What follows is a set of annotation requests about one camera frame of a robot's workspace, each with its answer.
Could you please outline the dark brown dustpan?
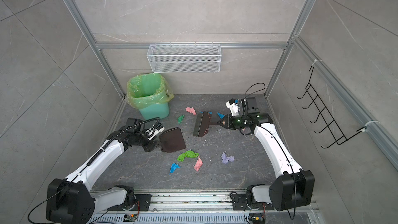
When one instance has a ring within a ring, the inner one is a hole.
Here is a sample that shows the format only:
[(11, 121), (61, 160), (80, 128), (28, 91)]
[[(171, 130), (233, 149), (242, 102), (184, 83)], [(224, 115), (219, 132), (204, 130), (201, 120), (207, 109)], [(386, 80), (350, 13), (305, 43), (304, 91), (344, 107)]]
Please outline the dark brown dustpan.
[(162, 152), (172, 153), (186, 149), (181, 128), (171, 128), (162, 132), (159, 140)]

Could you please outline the dark brown hand brush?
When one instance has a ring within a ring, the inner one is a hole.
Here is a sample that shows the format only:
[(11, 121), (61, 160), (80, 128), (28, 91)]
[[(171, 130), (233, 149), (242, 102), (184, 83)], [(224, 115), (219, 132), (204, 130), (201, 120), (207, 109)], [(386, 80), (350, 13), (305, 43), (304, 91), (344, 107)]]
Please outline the dark brown hand brush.
[(197, 120), (194, 125), (193, 136), (198, 138), (205, 136), (208, 133), (208, 129), (211, 125), (219, 125), (223, 128), (228, 128), (228, 123), (224, 118), (217, 122), (212, 122), (211, 113), (202, 112), (197, 114)]

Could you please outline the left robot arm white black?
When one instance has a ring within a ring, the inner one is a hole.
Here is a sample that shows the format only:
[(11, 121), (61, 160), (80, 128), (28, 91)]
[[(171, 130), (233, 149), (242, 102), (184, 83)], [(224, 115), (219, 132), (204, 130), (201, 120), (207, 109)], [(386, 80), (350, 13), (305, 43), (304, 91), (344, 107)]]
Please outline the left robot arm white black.
[(119, 207), (129, 211), (139, 207), (134, 189), (115, 185), (98, 193), (92, 187), (105, 170), (132, 146), (151, 145), (159, 133), (160, 118), (130, 118), (112, 132), (104, 144), (83, 165), (64, 179), (54, 179), (47, 188), (46, 220), (49, 224), (86, 224), (98, 212)]

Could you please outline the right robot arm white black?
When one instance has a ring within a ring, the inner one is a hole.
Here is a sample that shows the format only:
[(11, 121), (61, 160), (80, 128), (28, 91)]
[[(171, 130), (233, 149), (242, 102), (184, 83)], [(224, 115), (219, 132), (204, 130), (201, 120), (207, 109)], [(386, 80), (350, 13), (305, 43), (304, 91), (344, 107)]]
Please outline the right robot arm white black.
[(275, 173), (275, 181), (267, 185), (249, 186), (246, 191), (247, 206), (258, 208), (271, 205), (277, 211), (289, 211), (290, 219), (295, 211), (310, 205), (315, 185), (315, 177), (310, 170), (304, 170), (293, 158), (277, 133), (273, 119), (268, 113), (260, 112), (257, 100), (245, 93), (240, 100), (226, 102), (230, 113), (222, 117), (218, 124), (229, 130), (238, 130), (246, 135), (254, 135), (267, 154)]

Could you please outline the green trash bin with liner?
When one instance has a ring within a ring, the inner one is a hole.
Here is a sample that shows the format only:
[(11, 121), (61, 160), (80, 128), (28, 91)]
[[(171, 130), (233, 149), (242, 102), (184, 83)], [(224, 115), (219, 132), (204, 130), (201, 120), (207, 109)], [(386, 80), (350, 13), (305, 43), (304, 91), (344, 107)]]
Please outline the green trash bin with liner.
[(128, 103), (139, 110), (145, 120), (169, 115), (174, 92), (161, 74), (135, 76), (127, 82), (126, 90)]

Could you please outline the purple paper scrap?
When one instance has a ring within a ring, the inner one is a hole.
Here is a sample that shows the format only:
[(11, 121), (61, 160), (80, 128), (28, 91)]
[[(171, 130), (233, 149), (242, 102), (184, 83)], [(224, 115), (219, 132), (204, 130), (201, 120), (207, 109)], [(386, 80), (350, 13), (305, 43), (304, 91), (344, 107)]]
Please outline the purple paper scrap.
[(235, 160), (235, 158), (233, 156), (228, 157), (225, 152), (223, 152), (221, 155), (221, 162), (223, 164), (228, 164), (229, 162), (233, 162), (234, 160)]

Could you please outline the small green paper scrap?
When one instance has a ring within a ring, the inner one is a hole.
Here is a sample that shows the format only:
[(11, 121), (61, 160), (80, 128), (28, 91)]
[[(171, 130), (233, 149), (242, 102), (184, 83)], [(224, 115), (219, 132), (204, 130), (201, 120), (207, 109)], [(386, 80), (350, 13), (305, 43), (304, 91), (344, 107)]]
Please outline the small green paper scrap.
[(183, 119), (184, 119), (184, 115), (179, 116), (178, 119), (177, 119), (178, 120), (178, 124), (181, 124)]

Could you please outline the blue paper scrap front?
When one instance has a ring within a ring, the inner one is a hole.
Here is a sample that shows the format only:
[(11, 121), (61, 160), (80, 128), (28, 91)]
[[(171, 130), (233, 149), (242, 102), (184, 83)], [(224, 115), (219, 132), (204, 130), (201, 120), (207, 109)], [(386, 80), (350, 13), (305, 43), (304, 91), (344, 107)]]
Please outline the blue paper scrap front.
[(174, 173), (175, 170), (180, 169), (180, 165), (173, 163), (170, 168), (170, 174)]

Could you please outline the pink paper scrap back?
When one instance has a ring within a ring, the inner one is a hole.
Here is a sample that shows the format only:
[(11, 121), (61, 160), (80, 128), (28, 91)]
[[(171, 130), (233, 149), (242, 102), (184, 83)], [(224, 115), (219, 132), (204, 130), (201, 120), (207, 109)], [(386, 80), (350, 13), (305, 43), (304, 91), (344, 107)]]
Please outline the pink paper scrap back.
[(186, 107), (185, 110), (194, 116), (197, 114), (193, 107)]

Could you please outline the pink paper scrap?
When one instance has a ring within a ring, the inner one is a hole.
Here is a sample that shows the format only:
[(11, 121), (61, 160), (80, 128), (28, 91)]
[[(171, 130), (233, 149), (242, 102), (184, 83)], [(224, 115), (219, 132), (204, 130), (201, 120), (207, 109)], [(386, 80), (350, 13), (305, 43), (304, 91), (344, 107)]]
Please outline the pink paper scrap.
[(196, 161), (196, 163), (194, 165), (195, 171), (198, 172), (199, 169), (202, 167), (202, 165), (203, 165), (203, 161), (201, 160), (200, 156), (198, 156), (197, 157), (197, 161)]
[(197, 114), (193, 107), (186, 107), (185, 110), (194, 116)]

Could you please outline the large green paper scrap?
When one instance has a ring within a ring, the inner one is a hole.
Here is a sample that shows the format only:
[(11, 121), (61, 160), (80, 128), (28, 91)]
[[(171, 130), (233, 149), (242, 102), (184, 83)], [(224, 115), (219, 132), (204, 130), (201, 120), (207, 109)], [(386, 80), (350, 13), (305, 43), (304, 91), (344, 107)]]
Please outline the large green paper scrap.
[(183, 162), (186, 158), (197, 158), (200, 154), (191, 150), (187, 150), (183, 153), (181, 153), (178, 157), (177, 157), (177, 161), (179, 162)]

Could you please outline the pink paper scrap front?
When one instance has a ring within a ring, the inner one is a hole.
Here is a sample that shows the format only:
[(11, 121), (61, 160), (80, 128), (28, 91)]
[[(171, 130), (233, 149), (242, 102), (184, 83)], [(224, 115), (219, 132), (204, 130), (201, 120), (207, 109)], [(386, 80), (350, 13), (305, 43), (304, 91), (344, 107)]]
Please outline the pink paper scrap front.
[(203, 161), (201, 160), (200, 156), (198, 156), (197, 157), (197, 161), (196, 161), (196, 163), (194, 165), (195, 171), (198, 172), (199, 169), (202, 167), (202, 165), (203, 165)]

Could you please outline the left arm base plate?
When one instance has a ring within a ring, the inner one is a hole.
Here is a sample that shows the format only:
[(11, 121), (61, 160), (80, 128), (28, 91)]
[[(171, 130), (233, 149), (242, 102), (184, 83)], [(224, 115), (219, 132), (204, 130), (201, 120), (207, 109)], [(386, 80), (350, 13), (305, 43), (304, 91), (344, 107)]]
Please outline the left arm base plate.
[(149, 211), (149, 206), (151, 203), (152, 195), (144, 194), (144, 195), (135, 195), (135, 200), (131, 206), (113, 206), (109, 208), (109, 211), (137, 211), (138, 207), (140, 207), (140, 211)]

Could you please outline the aluminium mounting rail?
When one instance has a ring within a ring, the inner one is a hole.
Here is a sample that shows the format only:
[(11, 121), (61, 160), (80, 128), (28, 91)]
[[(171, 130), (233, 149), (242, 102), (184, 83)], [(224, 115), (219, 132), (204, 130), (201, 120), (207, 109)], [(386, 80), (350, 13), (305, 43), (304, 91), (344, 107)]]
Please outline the aluminium mounting rail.
[(246, 194), (244, 189), (226, 190), (137, 190), (134, 195), (152, 195), (149, 211), (101, 211), (87, 224), (323, 224), (316, 201), (289, 211), (235, 211), (229, 194)]

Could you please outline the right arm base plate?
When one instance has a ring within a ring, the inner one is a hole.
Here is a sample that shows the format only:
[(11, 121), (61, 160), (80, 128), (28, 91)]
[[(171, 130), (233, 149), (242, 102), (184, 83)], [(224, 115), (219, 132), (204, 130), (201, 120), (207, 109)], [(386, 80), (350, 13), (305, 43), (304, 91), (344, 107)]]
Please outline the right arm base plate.
[(229, 194), (232, 201), (232, 208), (235, 211), (243, 210), (274, 210), (274, 207), (269, 203), (256, 202), (253, 198), (248, 197), (246, 194), (238, 194), (236, 192), (231, 192)]

